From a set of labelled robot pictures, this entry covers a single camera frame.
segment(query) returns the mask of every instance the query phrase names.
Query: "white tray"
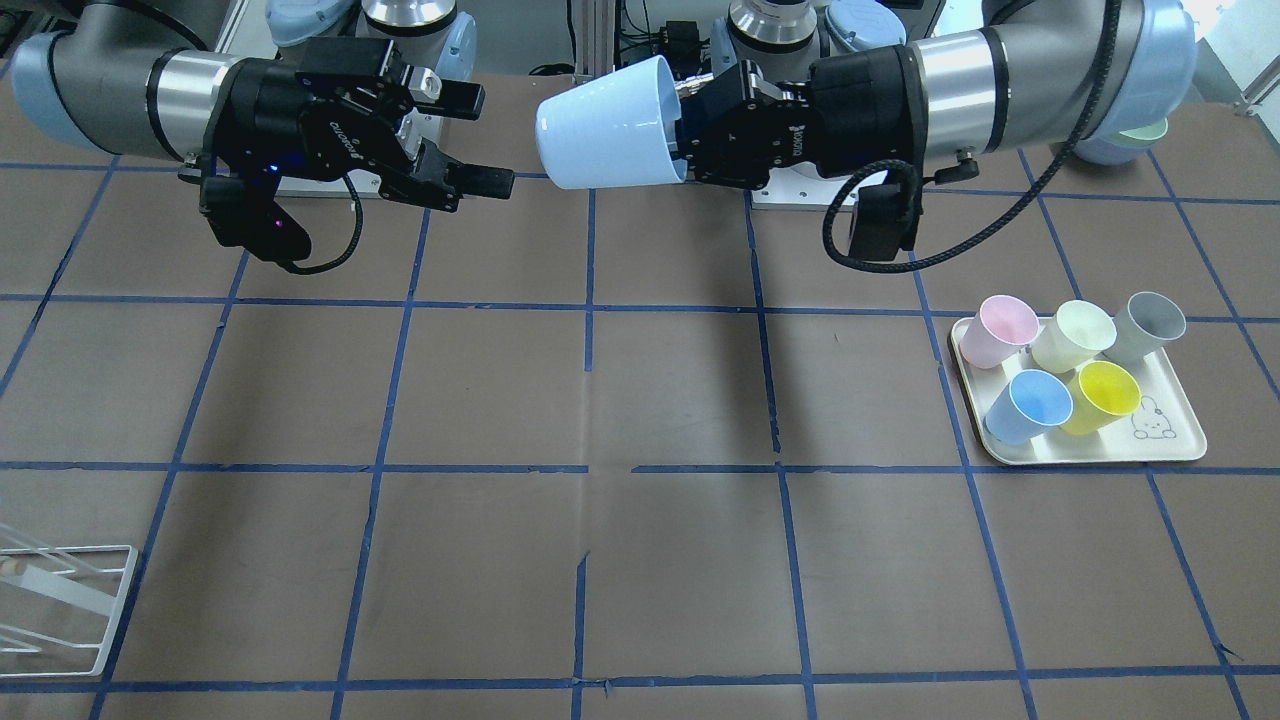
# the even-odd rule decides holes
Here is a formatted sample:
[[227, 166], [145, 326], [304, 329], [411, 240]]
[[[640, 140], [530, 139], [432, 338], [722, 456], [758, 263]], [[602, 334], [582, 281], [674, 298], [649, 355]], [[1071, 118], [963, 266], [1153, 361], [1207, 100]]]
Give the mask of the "white tray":
[[[951, 328], [951, 354], [960, 368], [960, 384], [978, 438], [996, 460], [1006, 465], [1187, 461], [1208, 451], [1204, 429], [1164, 350], [1152, 352], [1137, 368], [1125, 368], [1142, 387], [1142, 407], [1132, 416], [1083, 437], [1053, 429], [1020, 446], [1000, 442], [987, 432], [982, 419], [1014, 375], [1037, 365], [1027, 350], [989, 370], [969, 365], [960, 355], [960, 338], [972, 322], [973, 318], [966, 318]], [[1042, 325], [1047, 322], [1041, 318]], [[1066, 382], [1073, 373], [1059, 378]]]

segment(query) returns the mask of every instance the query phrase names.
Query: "pink cup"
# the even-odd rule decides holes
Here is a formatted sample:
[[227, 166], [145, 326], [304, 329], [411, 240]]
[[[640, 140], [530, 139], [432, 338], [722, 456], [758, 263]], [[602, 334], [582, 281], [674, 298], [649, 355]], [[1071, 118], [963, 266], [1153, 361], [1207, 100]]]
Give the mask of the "pink cup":
[[978, 316], [960, 338], [960, 355], [974, 368], [995, 368], [1027, 347], [1039, 334], [1036, 310], [1010, 295], [993, 295], [982, 302]]

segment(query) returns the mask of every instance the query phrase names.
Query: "gray cup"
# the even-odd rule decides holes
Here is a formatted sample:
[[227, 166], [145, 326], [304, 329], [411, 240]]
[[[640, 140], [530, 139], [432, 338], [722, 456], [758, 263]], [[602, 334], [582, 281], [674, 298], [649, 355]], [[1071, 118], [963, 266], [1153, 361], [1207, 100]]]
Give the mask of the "gray cup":
[[1103, 355], [1133, 365], [1185, 332], [1187, 316], [1172, 300], [1158, 292], [1139, 292], [1116, 314], [1116, 342]]

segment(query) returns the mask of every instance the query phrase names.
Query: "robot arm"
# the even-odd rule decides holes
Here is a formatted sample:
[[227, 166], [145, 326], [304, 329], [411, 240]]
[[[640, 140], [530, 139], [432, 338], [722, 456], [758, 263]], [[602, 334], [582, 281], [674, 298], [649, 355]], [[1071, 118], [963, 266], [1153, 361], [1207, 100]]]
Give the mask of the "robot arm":
[[307, 233], [274, 201], [282, 177], [369, 170], [383, 197], [445, 211], [467, 195], [511, 196], [511, 170], [397, 137], [412, 110], [476, 119], [483, 87], [406, 63], [389, 38], [316, 37], [296, 60], [211, 53], [228, 5], [90, 1], [74, 33], [18, 49], [19, 105], [58, 140], [186, 164], [218, 241], [268, 261], [310, 255]]
[[[749, 3], [800, 17], [795, 0]], [[820, 59], [799, 82], [769, 82], [758, 64], [741, 61], [687, 83], [668, 137], [672, 160], [687, 163], [690, 179], [749, 190], [763, 188], [771, 169], [804, 161], [823, 177], [856, 172], [855, 181], [888, 170], [884, 184], [860, 191], [849, 250], [840, 254], [829, 227], [856, 182], [837, 195], [828, 254], [872, 272], [920, 269], [867, 261], [914, 249], [925, 182], [977, 176], [974, 156], [983, 152], [1064, 140], [1069, 152], [1080, 138], [1151, 124], [1190, 85], [1194, 27], [1180, 0], [986, 0], [984, 12], [982, 29]], [[957, 164], [924, 178], [925, 160], [938, 159]], [[553, 181], [562, 160], [544, 151]]]

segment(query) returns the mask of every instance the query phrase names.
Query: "yellow cup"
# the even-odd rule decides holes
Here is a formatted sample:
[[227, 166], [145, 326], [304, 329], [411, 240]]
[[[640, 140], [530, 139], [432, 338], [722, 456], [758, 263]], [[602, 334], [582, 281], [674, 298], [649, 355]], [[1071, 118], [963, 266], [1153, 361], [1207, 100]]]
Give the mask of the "yellow cup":
[[1142, 405], [1138, 380], [1120, 365], [1105, 360], [1080, 368], [1066, 388], [1071, 391], [1075, 410], [1062, 430], [1073, 436], [1097, 432], [1132, 415]]

